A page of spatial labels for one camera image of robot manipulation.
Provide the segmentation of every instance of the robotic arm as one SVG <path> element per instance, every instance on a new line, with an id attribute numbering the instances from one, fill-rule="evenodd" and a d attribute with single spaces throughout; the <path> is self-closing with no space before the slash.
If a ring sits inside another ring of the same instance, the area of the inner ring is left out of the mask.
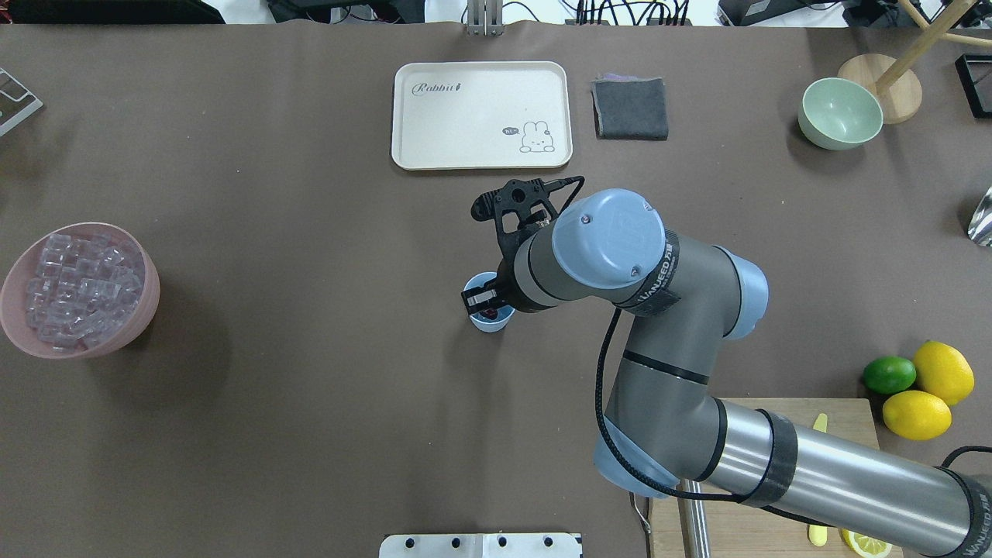
<path id="1" fill-rule="evenodd" d="M 611 443 L 601 438 L 595 451 L 604 477 L 651 497 L 681 495 L 658 490 L 678 479 L 707 481 L 745 505 L 926 555 L 992 557 L 992 502 L 979 481 L 709 396 L 723 341 L 743 338 L 764 316 L 764 274 L 666 230 L 630 191 L 602 191 L 558 214 L 550 193 L 582 180 L 514 180 L 480 196 L 472 215 L 496 221 L 503 260 L 496 279 L 462 298 L 475 314 L 595 296 L 636 317 L 605 412 Z M 515 231 L 502 226 L 509 212 L 520 219 Z"/>

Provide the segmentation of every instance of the brown tabletop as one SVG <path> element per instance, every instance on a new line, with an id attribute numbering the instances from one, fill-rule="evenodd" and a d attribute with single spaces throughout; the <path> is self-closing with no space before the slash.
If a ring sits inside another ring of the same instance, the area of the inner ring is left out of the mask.
<path id="1" fill-rule="evenodd" d="M 942 437 L 881 427 L 882 447 L 934 464 L 989 444 L 992 252 L 962 221 L 992 184 L 992 128 L 954 71 L 966 48 L 926 54 L 920 113 L 863 148 L 820 150 L 796 122 L 812 81 L 917 35 L 0 26 L 0 67 L 46 103 L 0 138 L 0 267 L 104 220 L 162 278 L 151 329 L 111 356 L 0 342 L 0 554 L 357 557 L 389 533 L 564 530 L 587 556 L 644 555 L 626 492 L 591 464 L 610 307 L 490 336 L 463 314 L 460 287 L 499 257 L 469 205 L 513 177 L 636 190 L 667 226 L 764 269 L 768 314 L 720 355 L 715 395 L 863 395 L 865 363 L 936 339 L 970 359 L 975 392 Z M 561 64 L 571 162 L 396 167 L 396 70 L 463 60 Z M 668 141 L 596 139 L 589 82 L 606 72 L 665 79 Z"/>

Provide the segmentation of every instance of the pink bowl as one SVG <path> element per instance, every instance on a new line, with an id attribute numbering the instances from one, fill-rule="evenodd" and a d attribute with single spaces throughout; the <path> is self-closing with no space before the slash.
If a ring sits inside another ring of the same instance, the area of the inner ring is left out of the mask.
<path id="1" fill-rule="evenodd" d="M 28 311 L 25 306 L 28 281 L 35 276 L 35 269 L 42 255 L 42 249 L 50 235 L 56 233 L 91 235 L 100 232 L 109 234 L 114 243 L 130 240 L 141 249 L 141 256 L 145 260 L 145 285 L 142 287 L 141 298 L 138 299 L 138 307 L 116 334 L 93 349 L 69 353 L 59 352 L 51 345 L 39 341 L 37 332 L 28 326 Z M 43 236 L 21 254 L 21 257 L 14 263 L 14 267 L 11 268 L 10 273 L 7 274 L 7 279 L 3 282 L 3 287 L 0 288 L 0 326 L 3 326 L 4 333 L 18 349 L 32 356 L 65 360 L 103 356 L 131 343 L 145 331 L 159 307 L 160 292 L 159 272 L 156 271 L 152 258 L 148 257 L 148 253 L 135 240 L 134 236 L 128 234 L 123 228 L 105 222 L 71 224 Z"/>

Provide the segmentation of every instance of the yellow knife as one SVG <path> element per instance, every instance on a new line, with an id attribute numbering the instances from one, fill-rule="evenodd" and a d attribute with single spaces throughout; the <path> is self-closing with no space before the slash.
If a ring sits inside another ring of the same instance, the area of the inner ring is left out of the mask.
<path id="1" fill-rule="evenodd" d="M 826 415 L 820 413 L 816 417 L 816 422 L 812 423 L 812 429 L 819 432 L 826 432 Z M 823 525 L 810 525 L 809 526 L 809 542 L 813 546 L 823 546 L 826 544 L 826 527 Z"/>

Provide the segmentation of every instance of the cutting board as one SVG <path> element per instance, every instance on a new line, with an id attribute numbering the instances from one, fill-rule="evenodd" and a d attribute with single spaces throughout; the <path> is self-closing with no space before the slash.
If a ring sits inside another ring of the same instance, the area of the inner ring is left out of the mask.
<path id="1" fill-rule="evenodd" d="M 725 399 L 751 409 L 767 409 L 789 417 L 794 423 L 812 427 L 816 415 L 826 413 L 827 433 L 871 448 L 878 448 L 875 421 L 867 399 Z M 713 487 L 703 485 L 707 491 Z M 827 529 L 825 546 L 815 547 L 806 538 L 806 526 L 739 503 L 708 501 L 704 505 L 710 553 L 718 558 L 857 558 L 840 538 L 840 531 Z M 651 501 L 651 546 L 655 558 L 681 558 L 682 528 L 675 498 Z M 903 558 L 893 548 L 890 558 Z"/>

